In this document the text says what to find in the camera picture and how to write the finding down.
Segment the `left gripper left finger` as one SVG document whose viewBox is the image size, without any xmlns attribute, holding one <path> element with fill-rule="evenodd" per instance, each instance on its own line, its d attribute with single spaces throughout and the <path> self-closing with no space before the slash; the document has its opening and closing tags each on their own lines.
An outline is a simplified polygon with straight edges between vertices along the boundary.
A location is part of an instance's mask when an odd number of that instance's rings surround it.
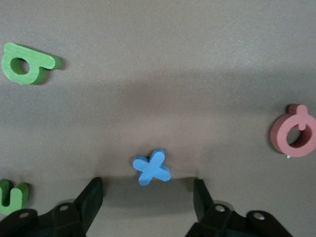
<svg viewBox="0 0 316 237">
<path fill-rule="evenodd" d="M 2 237 L 85 237 L 103 203 L 103 182 L 93 178 L 73 202 L 64 202 L 48 213 L 17 210 L 0 222 Z"/>
</svg>

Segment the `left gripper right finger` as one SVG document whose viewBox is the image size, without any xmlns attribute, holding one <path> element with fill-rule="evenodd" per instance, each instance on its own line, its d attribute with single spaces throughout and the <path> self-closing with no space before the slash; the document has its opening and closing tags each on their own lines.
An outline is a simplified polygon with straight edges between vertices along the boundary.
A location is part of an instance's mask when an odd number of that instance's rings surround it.
<svg viewBox="0 0 316 237">
<path fill-rule="evenodd" d="M 292 234 L 270 213 L 249 211 L 245 217 L 215 203 L 202 179 L 195 179 L 193 203 L 197 216 L 188 237 L 290 237 Z"/>
</svg>

